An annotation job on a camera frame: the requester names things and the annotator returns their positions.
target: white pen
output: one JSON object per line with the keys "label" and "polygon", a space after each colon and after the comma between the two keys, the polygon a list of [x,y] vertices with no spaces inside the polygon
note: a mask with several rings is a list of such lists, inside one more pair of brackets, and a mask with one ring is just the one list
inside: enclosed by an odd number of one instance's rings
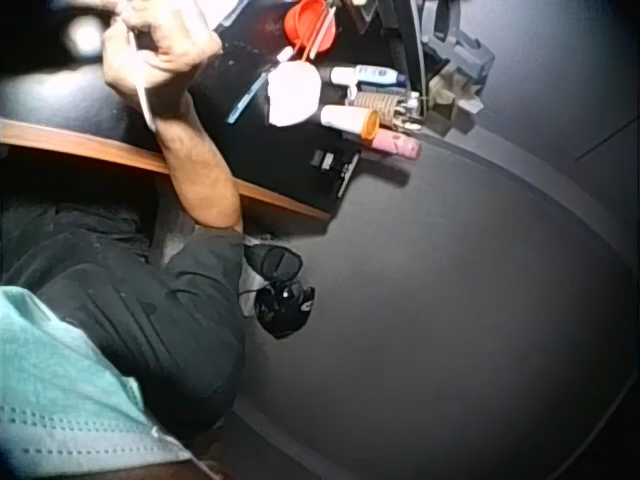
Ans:
{"label": "white pen", "polygon": [[147,122],[147,126],[149,127],[149,129],[155,133],[156,124],[153,120],[153,115],[151,114],[149,100],[147,99],[147,90],[145,89],[144,84],[144,69],[142,68],[142,60],[138,57],[138,45],[136,44],[136,36],[131,30],[129,30],[129,45],[131,46],[133,56],[135,57],[135,61],[133,62],[135,69],[133,72],[133,82],[136,86],[136,91],[138,92],[138,100],[140,101],[142,114],[144,115],[144,120]]}

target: white tube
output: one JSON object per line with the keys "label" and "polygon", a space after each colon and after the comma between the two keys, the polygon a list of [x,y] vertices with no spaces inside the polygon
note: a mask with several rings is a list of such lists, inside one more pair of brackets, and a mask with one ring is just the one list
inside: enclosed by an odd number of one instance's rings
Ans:
{"label": "white tube", "polygon": [[360,136],[370,115],[368,108],[327,105],[320,111],[320,123]]}

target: fingers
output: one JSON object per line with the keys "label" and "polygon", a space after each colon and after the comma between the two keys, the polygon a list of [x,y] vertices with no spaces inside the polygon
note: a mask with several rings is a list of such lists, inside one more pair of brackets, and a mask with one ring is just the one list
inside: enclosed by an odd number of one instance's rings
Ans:
{"label": "fingers", "polygon": [[111,27],[104,32],[102,36],[102,44],[107,54],[121,52],[129,47],[129,29],[123,21],[114,17]]}
{"label": "fingers", "polygon": [[118,13],[127,27],[136,30],[150,30],[158,13],[158,2],[149,0],[124,1]]}
{"label": "fingers", "polygon": [[116,20],[102,37],[102,70],[105,82],[121,91],[127,88],[124,79],[128,74],[126,64],[131,52],[128,32],[127,26],[121,20]]}

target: bottle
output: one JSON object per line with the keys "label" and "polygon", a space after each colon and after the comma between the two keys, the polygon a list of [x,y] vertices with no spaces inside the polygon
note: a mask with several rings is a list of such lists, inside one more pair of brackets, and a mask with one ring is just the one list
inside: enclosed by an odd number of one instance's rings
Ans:
{"label": "bottle", "polygon": [[349,87],[358,83],[381,87],[406,87],[407,77],[387,67],[375,65],[356,65],[355,67],[333,67],[330,74],[331,83]]}

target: hand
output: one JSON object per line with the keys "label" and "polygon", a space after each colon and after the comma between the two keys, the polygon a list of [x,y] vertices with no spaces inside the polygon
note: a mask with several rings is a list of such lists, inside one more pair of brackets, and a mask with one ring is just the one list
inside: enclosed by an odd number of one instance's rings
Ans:
{"label": "hand", "polygon": [[[142,75],[154,116],[179,113],[187,88],[202,64],[222,51],[192,1],[132,0],[120,2],[117,17],[103,39],[105,82],[139,108],[134,79]],[[129,31],[149,31],[157,51],[134,54]]]}

